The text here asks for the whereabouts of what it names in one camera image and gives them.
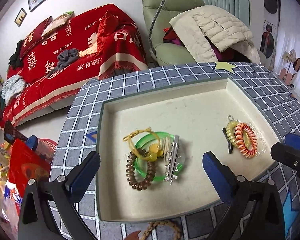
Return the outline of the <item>green plastic bangle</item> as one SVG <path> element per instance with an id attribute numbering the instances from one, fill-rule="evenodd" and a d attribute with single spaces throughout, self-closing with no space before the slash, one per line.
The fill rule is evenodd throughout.
<path id="1" fill-rule="evenodd" d="M 156 183 L 165 181 L 166 162 L 164 161 L 164 152 L 162 150 L 162 139 L 169 135 L 172 136 L 172 134 L 167 132 L 149 133 L 139 139 L 135 144 L 136 148 L 142 151 L 141 155 L 143 156 L 142 158 L 137 157 L 134 161 L 135 171 L 141 178 L 145 178 L 147 175 L 148 166 L 146 157 L 150 153 L 153 153 L 155 156 L 154 164 L 156 168 L 156 173 L 153 181 Z M 184 169 L 185 159 L 185 154 L 183 154 L 181 149 L 181 140 L 179 139 L 177 166 L 174 173 L 177 178 L 180 175 L 181 171 Z"/>

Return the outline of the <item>red covered sofa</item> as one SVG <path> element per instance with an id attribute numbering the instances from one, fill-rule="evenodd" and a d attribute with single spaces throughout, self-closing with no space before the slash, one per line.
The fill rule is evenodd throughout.
<path id="1" fill-rule="evenodd" d="M 67 106 L 91 78 L 146 70 L 134 21 L 114 4 L 48 17 L 17 43 L 0 93 L 0 127 Z"/>

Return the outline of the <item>blue star sticker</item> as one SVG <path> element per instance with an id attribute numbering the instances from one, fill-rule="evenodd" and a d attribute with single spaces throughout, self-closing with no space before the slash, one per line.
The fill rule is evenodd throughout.
<path id="1" fill-rule="evenodd" d="M 300 214 L 300 209 L 294 209 L 292 207 L 292 194 L 290 189 L 288 190 L 285 201 L 283 202 L 282 211 L 285 221 L 285 237 L 287 237 L 291 226 Z"/>

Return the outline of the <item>dark clothes on sofa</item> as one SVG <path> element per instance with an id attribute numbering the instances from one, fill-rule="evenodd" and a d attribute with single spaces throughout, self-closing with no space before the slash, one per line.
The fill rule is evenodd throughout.
<path id="1" fill-rule="evenodd" d="M 24 42 L 24 40 L 20 40 L 17 43 L 17 47 L 15 49 L 14 54 L 12 54 L 11 57 L 9 58 L 9 65 L 13 69 L 19 68 L 19 67 L 21 67 L 23 65 L 22 61 L 20 59 L 20 52 L 21 52 L 21 48 L 22 48 L 23 42 Z"/>

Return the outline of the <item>silver metal hair clip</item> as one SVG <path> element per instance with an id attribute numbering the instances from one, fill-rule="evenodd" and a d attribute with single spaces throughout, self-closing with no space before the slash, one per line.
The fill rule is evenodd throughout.
<path id="1" fill-rule="evenodd" d="M 174 174 L 177 166 L 177 158 L 178 158 L 178 149 L 179 149 L 179 136 L 174 135 L 173 139 L 173 147 L 170 155 L 170 161 L 166 163 L 165 170 L 165 181 L 168 181 L 170 184 L 173 183 L 177 176 Z"/>

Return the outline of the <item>grey-green jewelry tray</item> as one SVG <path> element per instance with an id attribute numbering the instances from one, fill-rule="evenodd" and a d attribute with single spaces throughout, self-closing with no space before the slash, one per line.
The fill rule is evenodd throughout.
<path id="1" fill-rule="evenodd" d="M 255 157 L 238 149 L 228 153 L 223 127 L 233 117 L 252 126 L 258 139 Z M 178 178 L 133 189 L 126 177 L 130 152 L 123 139 L 136 130 L 178 135 L 185 165 Z M 184 83 L 105 102 L 100 113 L 97 151 L 98 216 L 105 222 L 148 222 L 196 211 L 218 200 L 202 166 L 211 151 L 234 174 L 253 180 L 273 163 L 271 147 L 280 136 L 261 110 L 232 79 Z"/>

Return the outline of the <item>small photo frame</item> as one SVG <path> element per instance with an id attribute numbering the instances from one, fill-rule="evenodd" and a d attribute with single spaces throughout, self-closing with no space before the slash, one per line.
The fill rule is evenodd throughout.
<path id="1" fill-rule="evenodd" d="M 14 20 L 15 24 L 18 27 L 21 26 L 21 24 L 23 23 L 26 15 L 27 15 L 26 11 L 23 8 L 21 8 L 19 13 L 17 14 L 15 20 Z"/>

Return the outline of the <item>white sheer curtain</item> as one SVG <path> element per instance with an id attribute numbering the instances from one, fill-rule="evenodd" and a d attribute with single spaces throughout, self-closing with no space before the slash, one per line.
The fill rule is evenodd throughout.
<path id="1" fill-rule="evenodd" d="M 274 72 L 279 74 L 283 67 L 284 52 L 295 50 L 300 58 L 300 5 L 296 0 L 281 0 L 280 22 L 277 29 Z M 300 96 L 300 70 L 294 83 L 295 92 Z"/>

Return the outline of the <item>red gift bag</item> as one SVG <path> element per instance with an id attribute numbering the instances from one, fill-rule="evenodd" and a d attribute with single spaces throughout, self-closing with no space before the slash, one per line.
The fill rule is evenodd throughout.
<path id="1" fill-rule="evenodd" d="M 30 179 L 49 181 L 51 165 L 35 154 L 25 142 L 16 139 L 12 146 L 8 180 L 16 185 L 21 197 Z"/>

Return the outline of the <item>black claw hair clip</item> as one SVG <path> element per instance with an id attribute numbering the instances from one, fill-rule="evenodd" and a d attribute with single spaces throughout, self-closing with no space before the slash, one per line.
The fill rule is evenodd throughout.
<path id="1" fill-rule="evenodd" d="M 225 136 L 225 138 L 227 140 L 227 143 L 228 143 L 228 153 L 232 154 L 233 153 L 233 145 L 232 145 L 232 143 L 230 142 L 230 140 L 229 140 L 229 138 L 227 136 L 226 128 L 223 127 L 222 131 L 223 131 L 223 134 L 224 134 L 224 136 Z"/>

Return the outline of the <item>beige rabbit hair clip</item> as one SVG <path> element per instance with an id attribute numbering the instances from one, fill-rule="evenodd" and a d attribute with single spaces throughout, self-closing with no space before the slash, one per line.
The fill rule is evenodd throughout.
<path id="1" fill-rule="evenodd" d="M 170 161 L 170 155 L 173 147 L 174 136 L 166 136 L 162 139 L 162 150 L 164 152 L 164 161 L 168 163 Z"/>

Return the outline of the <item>grey cloth on sofa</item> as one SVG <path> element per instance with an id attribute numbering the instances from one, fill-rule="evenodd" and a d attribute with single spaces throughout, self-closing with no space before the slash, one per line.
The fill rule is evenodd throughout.
<path id="1" fill-rule="evenodd" d="M 47 77 L 52 76 L 55 72 L 63 70 L 65 67 L 79 59 L 79 50 L 76 48 L 64 50 L 57 56 L 57 66 L 47 73 Z"/>

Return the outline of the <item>slipper rack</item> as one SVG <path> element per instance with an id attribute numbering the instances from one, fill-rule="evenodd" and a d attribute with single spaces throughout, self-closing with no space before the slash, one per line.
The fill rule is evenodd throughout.
<path id="1" fill-rule="evenodd" d="M 281 57 L 282 68 L 280 70 L 279 79 L 287 86 L 294 86 L 293 82 L 300 70 L 300 58 L 296 56 L 294 49 L 289 52 L 285 51 Z"/>

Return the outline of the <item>white green folded cloth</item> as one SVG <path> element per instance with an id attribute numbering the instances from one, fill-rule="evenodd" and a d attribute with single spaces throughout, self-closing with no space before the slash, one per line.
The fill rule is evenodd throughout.
<path id="1" fill-rule="evenodd" d="M 22 93 L 26 87 L 26 81 L 20 75 L 13 75 L 7 79 L 2 87 L 1 97 L 8 106 L 13 98 Z"/>

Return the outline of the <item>portrait print pillow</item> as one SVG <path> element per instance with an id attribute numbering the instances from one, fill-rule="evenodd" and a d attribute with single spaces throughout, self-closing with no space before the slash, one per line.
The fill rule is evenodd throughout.
<path id="1" fill-rule="evenodd" d="M 68 11 L 55 18 L 43 31 L 42 37 L 53 34 L 59 27 L 65 25 L 73 16 L 73 11 Z"/>

